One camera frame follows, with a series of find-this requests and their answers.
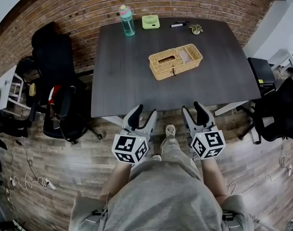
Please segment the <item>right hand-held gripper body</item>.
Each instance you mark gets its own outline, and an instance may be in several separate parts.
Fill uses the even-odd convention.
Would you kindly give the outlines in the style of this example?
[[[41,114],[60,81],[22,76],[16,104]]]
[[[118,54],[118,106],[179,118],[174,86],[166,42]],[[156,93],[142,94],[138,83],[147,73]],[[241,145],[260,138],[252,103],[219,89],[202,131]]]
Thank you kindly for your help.
[[[216,125],[205,128],[193,126],[188,130],[192,139],[189,143],[189,155],[193,161],[215,158],[226,146],[222,130],[218,130]]]

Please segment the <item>wicker basket box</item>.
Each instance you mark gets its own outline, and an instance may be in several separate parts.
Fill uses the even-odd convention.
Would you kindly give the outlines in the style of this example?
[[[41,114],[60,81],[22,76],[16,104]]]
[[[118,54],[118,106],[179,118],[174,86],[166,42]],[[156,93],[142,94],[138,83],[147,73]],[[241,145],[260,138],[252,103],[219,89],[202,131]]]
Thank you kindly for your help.
[[[193,58],[192,62],[186,64],[182,60],[178,50],[183,47],[190,53]],[[148,59],[155,79],[163,80],[198,67],[203,56],[194,44],[187,44],[152,54]]]

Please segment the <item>person's left forearm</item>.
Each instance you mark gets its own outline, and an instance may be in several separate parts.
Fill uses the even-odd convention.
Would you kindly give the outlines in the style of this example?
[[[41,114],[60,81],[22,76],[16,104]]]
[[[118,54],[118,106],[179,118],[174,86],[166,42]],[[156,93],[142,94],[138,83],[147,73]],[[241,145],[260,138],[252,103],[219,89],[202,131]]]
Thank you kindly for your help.
[[[115,196],[129,182],[131,168],[131,164],[117,162],[101,190],[100,199]]]

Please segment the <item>person's right forearm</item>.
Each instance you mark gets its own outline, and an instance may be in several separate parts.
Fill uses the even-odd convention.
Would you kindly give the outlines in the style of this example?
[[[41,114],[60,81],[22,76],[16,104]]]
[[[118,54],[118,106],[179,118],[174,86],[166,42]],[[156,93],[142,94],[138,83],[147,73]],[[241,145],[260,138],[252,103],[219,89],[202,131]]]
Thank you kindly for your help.
[[[205,185],[219,203],[225,201],[229,196],[228,188],[216,160],[214,158],[203,159],[201,167]]]

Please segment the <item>person's right trouser leg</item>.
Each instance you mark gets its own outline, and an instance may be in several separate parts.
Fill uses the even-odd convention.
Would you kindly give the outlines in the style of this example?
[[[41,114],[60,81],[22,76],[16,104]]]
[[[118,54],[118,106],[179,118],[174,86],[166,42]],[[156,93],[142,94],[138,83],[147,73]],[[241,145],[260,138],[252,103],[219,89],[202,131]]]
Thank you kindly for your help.
[[[161,146],[162,161],[178,165],[191,177],[202,181],[202,177],[198,168],[191,158],[181,151],[177,139],[173,136],[168,136],[164,139]]]

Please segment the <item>dark table white legs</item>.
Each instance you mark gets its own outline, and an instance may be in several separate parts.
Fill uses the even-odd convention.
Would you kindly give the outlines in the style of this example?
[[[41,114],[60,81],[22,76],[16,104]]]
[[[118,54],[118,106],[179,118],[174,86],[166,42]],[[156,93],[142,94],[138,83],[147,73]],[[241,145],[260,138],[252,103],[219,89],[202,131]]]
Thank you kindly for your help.
[[[146,112],[170,111],[194,102],[205,106],[260,98],[253,71],[238,40],[226,22],[189,18],[200,25],[199,35],[188,26],[174,26],[177,17],[160,19],[158,29],[143,29],[134,21],[135,35],[124,35],[121,23],[100,28],[93,71],[91,116],[128,114],[142,104]],[[194,44],[202,54],[198,67],[158,81],[149,56]]]

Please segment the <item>pale plastic packet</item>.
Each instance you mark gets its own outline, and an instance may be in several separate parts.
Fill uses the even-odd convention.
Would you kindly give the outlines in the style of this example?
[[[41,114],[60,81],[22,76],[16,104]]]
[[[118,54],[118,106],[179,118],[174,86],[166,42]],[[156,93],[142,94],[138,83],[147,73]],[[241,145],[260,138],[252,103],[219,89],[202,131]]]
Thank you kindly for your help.
[[[178,50],[182,60],[184,61],[184,63],[190,63],[193,61],[193,58],[191,57],[190,53],[187,51],[187,49],[185,47],[181,48]]]

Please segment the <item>black mesh office chair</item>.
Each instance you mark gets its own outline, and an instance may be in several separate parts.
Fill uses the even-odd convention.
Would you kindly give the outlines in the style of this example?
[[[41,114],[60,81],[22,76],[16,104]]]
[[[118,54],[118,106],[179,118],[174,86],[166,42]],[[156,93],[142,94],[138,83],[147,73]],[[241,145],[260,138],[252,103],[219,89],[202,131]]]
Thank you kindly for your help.
[[[258,100],[254,101],[253,111],[243,107],[236,108],[243,110],[253,122],[238,136],[240,140],[255,128],[258,134],[258,141],[261,139],[268,142],[278,138],[293,139],[293,80],[287,78],[277,91],[270,92]]]

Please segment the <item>black drawer cabinet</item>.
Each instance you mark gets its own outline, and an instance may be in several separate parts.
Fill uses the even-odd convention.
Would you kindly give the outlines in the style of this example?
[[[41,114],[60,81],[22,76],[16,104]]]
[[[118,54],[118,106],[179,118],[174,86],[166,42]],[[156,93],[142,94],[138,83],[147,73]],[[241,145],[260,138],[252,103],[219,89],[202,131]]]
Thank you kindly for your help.
[[[251,57],[247,60],[253,71],[261,97],[275,90],[275,76],[268,61]]]

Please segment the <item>red bag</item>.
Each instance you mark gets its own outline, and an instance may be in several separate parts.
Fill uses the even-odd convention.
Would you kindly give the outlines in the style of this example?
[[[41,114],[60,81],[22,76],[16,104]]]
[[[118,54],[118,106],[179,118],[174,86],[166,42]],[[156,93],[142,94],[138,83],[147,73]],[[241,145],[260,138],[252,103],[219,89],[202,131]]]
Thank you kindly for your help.
[[[62,85],[54,85],[54,87],[50,91],[49,98],[48,98],[49,105],[54,104],[54,97],[61,89],[62,89]]]

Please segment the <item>teal water bottle pink lid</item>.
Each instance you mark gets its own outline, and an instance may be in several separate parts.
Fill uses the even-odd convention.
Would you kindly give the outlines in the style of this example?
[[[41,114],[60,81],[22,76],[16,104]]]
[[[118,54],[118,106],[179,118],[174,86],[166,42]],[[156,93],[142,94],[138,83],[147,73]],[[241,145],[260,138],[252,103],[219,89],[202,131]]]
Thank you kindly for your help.
[[[133,12],[129,6],[121,5],[119,8],[119,14],[123,31],[126,36],[133,36],[135,34],[135,28],[133,24]]]

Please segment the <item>tall black office chair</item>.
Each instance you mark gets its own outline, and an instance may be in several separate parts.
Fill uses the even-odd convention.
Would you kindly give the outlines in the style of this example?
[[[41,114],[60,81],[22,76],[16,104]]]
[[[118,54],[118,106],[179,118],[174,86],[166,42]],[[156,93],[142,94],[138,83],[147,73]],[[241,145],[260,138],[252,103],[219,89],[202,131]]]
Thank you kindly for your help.
[[[101,140],[103,136],[90,124],[91,93],[75,74],[70,36],[58,33],[55,22],[50,22],[34,33],[31,45],[34,63],[41,73],[41,84],[31,107],[30,120],[34,119],[36,108],[43,102],[46,106],[43,133],[58,139],[53,135],[48,98],[54,85],[62,85],[62,89],[54,97],[54,104],[60,107],[64,135],[60,139],[76,144],[77,139],[91,131]]]

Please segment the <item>white desk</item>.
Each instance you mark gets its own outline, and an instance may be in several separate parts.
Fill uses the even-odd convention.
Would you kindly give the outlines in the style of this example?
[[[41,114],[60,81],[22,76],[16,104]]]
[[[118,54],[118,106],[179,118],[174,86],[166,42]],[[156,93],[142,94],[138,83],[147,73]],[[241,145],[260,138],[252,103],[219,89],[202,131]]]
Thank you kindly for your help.
[[[281,73],[283,73],[288,68],[293,69],[293,53],[288,49],[279,49],[268,62],[272,64],[271,70],[275,70],[278,67],[282,68]]]

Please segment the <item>small black chair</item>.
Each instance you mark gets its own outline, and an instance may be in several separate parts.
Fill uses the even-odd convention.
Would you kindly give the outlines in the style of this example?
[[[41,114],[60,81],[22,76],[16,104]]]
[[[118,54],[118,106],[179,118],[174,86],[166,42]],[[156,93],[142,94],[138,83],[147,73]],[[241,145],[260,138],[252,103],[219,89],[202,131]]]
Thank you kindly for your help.
[[[24,83],[24,93],[26,94],[26,105],[31,107],[35,96],[29,96],[29,86],[32,83],[36,84],[36,94],[40,89],[41,73],[39,72],[32,56],[22,58],[16,68],[16,73],[22,78]]]

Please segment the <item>white side table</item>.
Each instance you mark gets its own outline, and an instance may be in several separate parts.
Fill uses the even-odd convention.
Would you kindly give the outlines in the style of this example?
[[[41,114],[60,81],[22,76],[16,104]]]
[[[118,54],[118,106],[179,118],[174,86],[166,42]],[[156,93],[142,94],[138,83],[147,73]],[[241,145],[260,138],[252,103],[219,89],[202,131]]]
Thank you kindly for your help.
[[[0,111],[10,113],[15,116],[20,116],[17,113],[7,110],[8,103],[13,103],[25,109],[31,108],[21,103],[22,90],[24,87],[23,79],[16,73],[17,65],[14,65],[10,70],[0,77]]]

